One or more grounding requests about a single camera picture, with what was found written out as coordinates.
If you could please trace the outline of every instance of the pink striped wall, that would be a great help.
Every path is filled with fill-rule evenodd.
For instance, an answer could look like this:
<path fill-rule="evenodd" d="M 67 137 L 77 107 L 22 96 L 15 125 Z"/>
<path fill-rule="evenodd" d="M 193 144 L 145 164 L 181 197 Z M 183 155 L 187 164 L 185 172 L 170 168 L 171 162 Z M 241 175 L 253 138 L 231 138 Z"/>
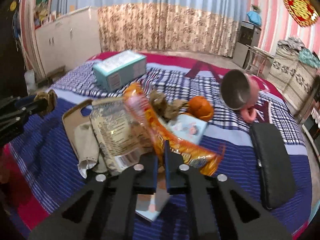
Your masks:
<path fill-rule="evenodd" d="M 275 54 L 278 40 L 290 36 L 299 37 L 305 46 L 320 54 L 320 20 L 309 27 L 300 27 L 284 6 L 283 0 L 248 0 L 248 10 L 251 4 L 261 8 L 261 37 L 259 48 Z"/>

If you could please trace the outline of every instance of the black case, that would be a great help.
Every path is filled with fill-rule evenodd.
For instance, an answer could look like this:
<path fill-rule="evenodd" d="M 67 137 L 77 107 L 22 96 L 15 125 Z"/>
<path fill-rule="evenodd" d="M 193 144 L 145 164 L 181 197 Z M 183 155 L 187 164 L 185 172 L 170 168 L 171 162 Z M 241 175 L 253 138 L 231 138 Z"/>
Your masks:
<path fill-rule="evenodd" d="M 291 162 L 282 136 L 271 123 L 253 123 L 250 136 L 258 161 L 262 205 L 266 209 L 277 208 L 295 193 Z"/>

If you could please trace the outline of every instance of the red and gold wall decoration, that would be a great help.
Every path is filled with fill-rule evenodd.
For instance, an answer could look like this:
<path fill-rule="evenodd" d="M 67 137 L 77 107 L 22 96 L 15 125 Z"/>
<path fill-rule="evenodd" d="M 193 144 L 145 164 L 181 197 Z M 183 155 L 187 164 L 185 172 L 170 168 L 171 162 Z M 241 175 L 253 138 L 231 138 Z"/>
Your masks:
<path fill-rule="evenodd" d="M 319 16 L 309 0 L 283 0 L 285 7 L 302 27 L 310 26 L 317 22 Z"/>

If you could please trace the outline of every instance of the white cabinet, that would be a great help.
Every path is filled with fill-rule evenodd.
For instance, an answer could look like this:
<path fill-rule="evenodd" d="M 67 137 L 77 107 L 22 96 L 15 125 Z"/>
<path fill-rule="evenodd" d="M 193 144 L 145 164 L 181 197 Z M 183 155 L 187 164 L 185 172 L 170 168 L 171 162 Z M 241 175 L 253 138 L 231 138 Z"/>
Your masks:
<path fill-rule="evenodd" d="M 74 69 L 101 52 L 97 9 L 76 10 L 40 27 L 36 41 L 46 75 L 61 66 Z"/>

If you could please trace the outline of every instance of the silver screw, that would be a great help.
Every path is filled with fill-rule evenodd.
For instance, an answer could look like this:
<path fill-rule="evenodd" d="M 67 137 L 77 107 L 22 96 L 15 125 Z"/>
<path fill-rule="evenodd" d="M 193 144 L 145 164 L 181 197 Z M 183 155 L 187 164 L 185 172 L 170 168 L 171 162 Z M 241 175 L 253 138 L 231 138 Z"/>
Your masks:
<path fill-rule="evenodd" d="M 179 170 L 181 170 L 181 171 L 187 171 L 187 170 L 189 170 L 189 165 L 187 165 L 187 164 L 181 164 L 180 166 L 179 166 Z"/>
<path fill-rule="evenodd" d="M 133 168 L 135 171 L 142 171 L 144 169 L 144 166 L 143 166 L 143 164 L 138 163 L 138 164 L 134 165 Z"/>
<path fill-rule="evenodd" d="M 105 181 L 107 179 L 107 177 L 104 175 L 104 174 L 98 174 L 97 176 L 96 176 L 96 181 L 98 181 L 98 182 L 103 182 L 103 181 Z"/>
<path fill-rule="evenodd" d="M 219 174 L 217 176 L 217 179 L 218 179 L 218 181 L 224 182 L 224 181 L 226 181 L 228 179 L 228 177 L 226 175 L 224 175 L 224 174 Z"/>

